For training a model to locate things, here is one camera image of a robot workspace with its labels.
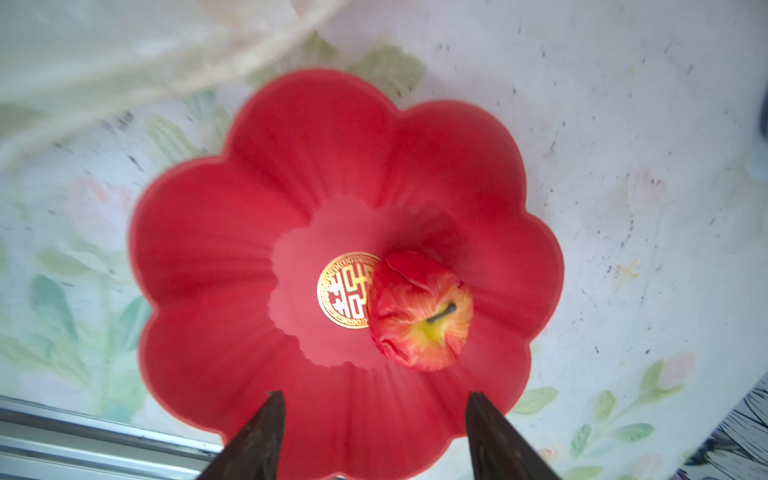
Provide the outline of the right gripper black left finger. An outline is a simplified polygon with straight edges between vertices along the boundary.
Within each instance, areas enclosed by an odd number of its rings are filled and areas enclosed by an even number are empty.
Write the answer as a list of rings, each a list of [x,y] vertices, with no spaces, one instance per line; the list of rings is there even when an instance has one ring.
[[[284,395],[271,392],[197,480],[275,480],[285,429]]]

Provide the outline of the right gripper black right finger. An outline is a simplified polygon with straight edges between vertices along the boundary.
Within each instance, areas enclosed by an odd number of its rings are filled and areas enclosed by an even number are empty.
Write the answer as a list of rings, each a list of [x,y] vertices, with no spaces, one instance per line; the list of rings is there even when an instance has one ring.
[[[475,479],[560,479],[483,393],[469,394],[465,424]]]

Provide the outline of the red apple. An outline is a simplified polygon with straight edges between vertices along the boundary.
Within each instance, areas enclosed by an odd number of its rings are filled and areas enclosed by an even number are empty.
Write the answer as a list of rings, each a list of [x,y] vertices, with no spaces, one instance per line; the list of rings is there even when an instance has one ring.
[[[467,284],[434,258],[406,251],[375,267],[368,327],[388,360],[422,372],[455,364],[468,342],[474,298]]]

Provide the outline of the cream plastic bag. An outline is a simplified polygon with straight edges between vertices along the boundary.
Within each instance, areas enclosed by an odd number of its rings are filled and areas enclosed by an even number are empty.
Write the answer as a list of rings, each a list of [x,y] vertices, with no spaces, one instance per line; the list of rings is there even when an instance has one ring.
[[[99,120],[241,78],[340,1],[5,1],[1,166]]]

